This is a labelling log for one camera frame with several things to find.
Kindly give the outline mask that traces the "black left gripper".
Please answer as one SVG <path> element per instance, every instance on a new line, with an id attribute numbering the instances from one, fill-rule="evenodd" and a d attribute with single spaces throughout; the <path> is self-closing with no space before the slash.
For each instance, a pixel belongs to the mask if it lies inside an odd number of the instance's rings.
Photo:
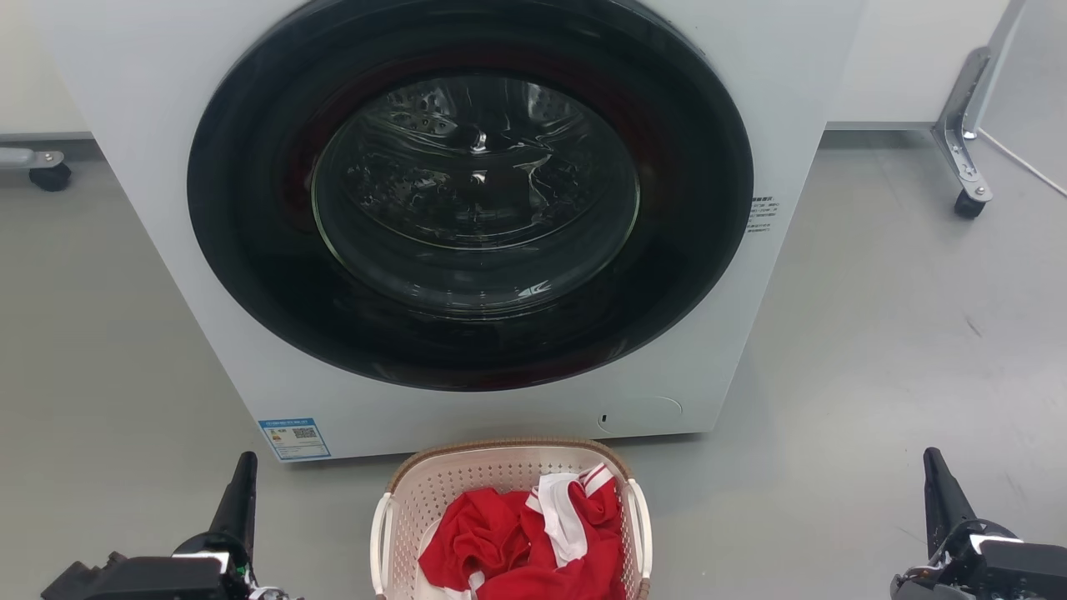
<path id="1" fill-rule="evenodd" d="M 238 458 L 208 532 L 170 556 L 111 553 L 102 567 L 74 562 L 42 591 L 43 599 L 287 599 L 257 583 L 252 565 L 258 460 Z"/>

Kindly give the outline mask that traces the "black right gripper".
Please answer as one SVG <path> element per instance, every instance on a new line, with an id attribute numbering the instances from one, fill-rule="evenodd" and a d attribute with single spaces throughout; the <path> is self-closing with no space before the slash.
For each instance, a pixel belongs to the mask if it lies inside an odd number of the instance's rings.
<path id="1" fill-rule="evenodd" d="M 942 452 L 923 452 L 929 562 L 893 577 L 892 599 L 1064 599 L 1066 549 L 977 519 Z"/>

